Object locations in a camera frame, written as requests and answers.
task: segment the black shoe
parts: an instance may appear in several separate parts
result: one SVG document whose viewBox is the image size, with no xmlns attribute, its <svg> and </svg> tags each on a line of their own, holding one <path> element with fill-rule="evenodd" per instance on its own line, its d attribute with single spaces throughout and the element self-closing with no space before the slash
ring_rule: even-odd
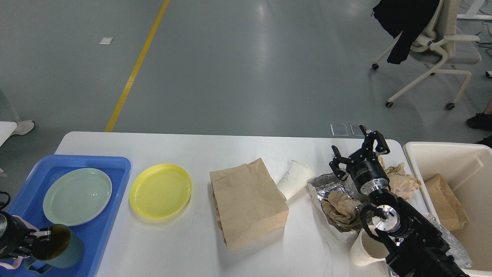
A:
<svg viewBox="0 0 492 277">
<path fill-rule="evenodd" d="M 481 141 L 477 141 L 475 144 L 483 144 L 483 145 L 486 145 L 486 146 L 492 148 L 492 136 L 484 138 Z"/>
<path fill-rule="evenodd" d="M 474 117 L 468 118 L 466 124 L 470 128 L 492 131 L 492 115 L 477 113 Z"/>
</svg>

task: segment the white paper cup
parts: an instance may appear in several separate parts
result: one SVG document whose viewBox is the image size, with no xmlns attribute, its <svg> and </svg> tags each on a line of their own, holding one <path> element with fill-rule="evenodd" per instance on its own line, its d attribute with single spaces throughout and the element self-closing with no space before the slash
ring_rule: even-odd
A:
<svg viewBox="0 0 492 277">
<path fill-rule="evenodd" d="M 350 259 L 358 266 L 384 261 L 389 252 L 381 242 L 373 240 L 362 229 L 350 249 Z"/>
<path fill-rule="evenodd" d="M 309 167 L 298 161 L 292 161 L 292 166 L 280 179 L 277 188 L 284 194 L 286 200 L 289 200 L 313 178 L 314 173 Z"/>
</svg>

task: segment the chair armrest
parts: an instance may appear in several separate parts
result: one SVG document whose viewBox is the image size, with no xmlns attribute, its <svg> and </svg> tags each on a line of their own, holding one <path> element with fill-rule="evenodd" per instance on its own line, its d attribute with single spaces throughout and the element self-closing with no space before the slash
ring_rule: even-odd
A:
<svg viewBox="0 0 492 277">
<path fill-rule="evenodd" d="M 476 35 L 445 35 L 444 39 L 454 41 L 479 41 L 480 38 Z"/>
<path fill-rule="evenodd" d="M 443 39 L 438 42 L 433 42 L 429 45 L 431 50 L 435 50 L 443 44 L 446 44 L 450 41 L 479 41 L 480 38 L 476 35 L 445 35 Z"/>
</svg>

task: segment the plastic plate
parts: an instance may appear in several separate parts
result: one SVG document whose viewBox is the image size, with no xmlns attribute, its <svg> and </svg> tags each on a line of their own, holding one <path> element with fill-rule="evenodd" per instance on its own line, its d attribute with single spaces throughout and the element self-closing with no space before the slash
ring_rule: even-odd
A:
<svg viewBox="0 0 492 277">
<path fill-rule="evenodd" d="M 111 197 L 108 175 L 98 169 L 71 171 L 51 185 L 43 200 L 46 218 L 55 224 L 75 226 L 98 216 Z"/>
<path fill-rule="evenodd" d="M 130 188 L 130 204 L 137 214 L 151 219 L 169 217 L 191 196 L 191 178 L 181 167 L 160 164 L 144 170 Z"/>
</svg>

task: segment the blue tray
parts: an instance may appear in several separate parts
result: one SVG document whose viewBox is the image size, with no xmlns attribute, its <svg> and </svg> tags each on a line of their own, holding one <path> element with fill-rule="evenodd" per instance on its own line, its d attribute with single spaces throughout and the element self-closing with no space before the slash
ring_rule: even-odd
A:
<svg viewBox="0 0 492 277">
<path fill-rule="evenodd" d="M 96 168 L 105 172 L 113 184 L 113 193 L 108 205 L 93 220 L 70 229 L 84 242 L 82 260 L 67 269 L 53 267 L 44 277 L 93 277 L 101 263 L 109 234 L 115 222 L 130 175 L 130 161 L 124 157 L 50 155 L 36 163 L 21 190 L 14 198 L 8 213 L 18 215 L 37 228 L 52 225 L 43 212 L 43 200 L 50 186 L 61 176 L 80 168 Z M 0 267 L 2 277 L 33 277 L 23 265 L 16 270 Z"/>
</svg>

